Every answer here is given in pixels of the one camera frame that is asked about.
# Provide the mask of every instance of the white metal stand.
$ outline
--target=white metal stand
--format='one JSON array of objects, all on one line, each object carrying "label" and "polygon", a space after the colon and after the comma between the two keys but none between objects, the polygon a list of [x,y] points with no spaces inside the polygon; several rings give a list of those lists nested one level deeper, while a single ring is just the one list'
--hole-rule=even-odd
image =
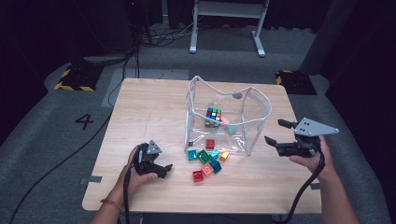
[{"label": "white metal stand", "polygon": [[262,47],[262,42],[260,41],[260,31],[262,30],[262,24],[264,22],[265,14],[267,13],[269,2],[270,0],[265,0],[263,4],[243,4],[195,0],[190,53],[196,53],[197,51],[198,15],[206,15],[259,19],[257,30],[252,31],[251,33],[259,56],[264,57],[265,51]]}]

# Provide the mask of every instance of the clear plastic bag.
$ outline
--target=clear plastic bag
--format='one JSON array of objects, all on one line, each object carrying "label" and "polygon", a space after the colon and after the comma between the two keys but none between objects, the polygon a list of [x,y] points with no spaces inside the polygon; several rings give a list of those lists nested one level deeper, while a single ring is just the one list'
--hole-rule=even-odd
[{"label": "clear plastic bag", "polygon": [[272,111],[268,97],[253,87],[222,92],[200,77],[190,82],[186,106],[185,149],[210,151],[209,139],[220,152],[244,155],[250,155]]}]

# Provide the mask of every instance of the gray carpet floor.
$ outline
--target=gray carpet floor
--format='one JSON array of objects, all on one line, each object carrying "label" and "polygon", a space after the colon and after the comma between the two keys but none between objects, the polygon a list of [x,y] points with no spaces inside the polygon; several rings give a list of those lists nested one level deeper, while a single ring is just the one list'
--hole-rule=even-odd
[{"label": "gray carpet floor", "polygon": [[[315,38],[309,30],[263,30],[261,40],[266,57],[260,58],[249,32],[253,29],[203,30],[198,35],[196,54],[189,54],[189,35],[166,47],[141,47],[140,69],[183,70],[188,71],[188,78],[200,76],[207,81],[276,84],[275,72],[297,69]],[[95,92],[56,91],[54,87],[67,65],[48,75],[44,84],[49,93],[0,148],[0,223],[8,223],[27,190],[89,141],[112,111],[103,102],[122,64],[104,69]],[[134,67],[135,61],[130,60],[127,64],[130,76],[134,75]],[[289,95],[297,119],[307,117],[340,129],[339,134],[327,139],[336,169],[361,223],[390,223],[373,170],[324,95],[329,82],[321,75],[311,80],[318,95]],[[84,131],[83,124],[75,120],[86,114],[91,115],[93,123]],[[94,213],[81,206],[85,186],[79,182],[91,175],[105,131],[106,126],[81,151],[41,180],[21,204],[13,223],[88,223]],[[309,214],[295,215],[291,221],[320,222],[320,215]]]}]

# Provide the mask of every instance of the wooden tabletop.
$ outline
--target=wooden tabletop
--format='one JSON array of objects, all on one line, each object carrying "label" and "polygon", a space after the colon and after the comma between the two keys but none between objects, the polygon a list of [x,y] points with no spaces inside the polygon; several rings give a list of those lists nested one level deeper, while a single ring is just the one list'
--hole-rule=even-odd
[{"label": "wooden tabletop", "polygon": [[[215,175],[194,183],[192,172],[202,164],[189,161],[184,151],[186,94],[189,81],[126,78],[82,206],[98,210],[101,199],[113,188],[134,146],[154,140],[163,153],[155,161],[172,163],[165,179],[142,186],[130,199],[136,212],[287,214],[295,195],[311,173],[303,166],[279,157],[265,143],[270,136],[279,143],[294,141],[293,131],[278,126],[278,119],[296,121],[285,89],[278,85],[209,82],[220,91],[238,91],[252,86],[264,93],[273,110],[250,156],[230,155]],[[320,213],[320,192],[308,188],[295,213]]]}]

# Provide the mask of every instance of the red bracelet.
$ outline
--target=red bracelet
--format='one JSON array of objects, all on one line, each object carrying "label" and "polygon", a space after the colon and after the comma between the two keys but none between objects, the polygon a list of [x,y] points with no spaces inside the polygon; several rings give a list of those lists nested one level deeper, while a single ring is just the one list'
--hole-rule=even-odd
[{"label": "red bracelet", "polygon": [[108,198],[102,199],[100,202],[101,202],[101,203],[111,203],[111,204],[113,204],[114,206],[116,206],[120,211],[122,211],[122,207],[121,207],[119,204],[117,204],[117,203],[115,203],[115,202],[109,200]]}]

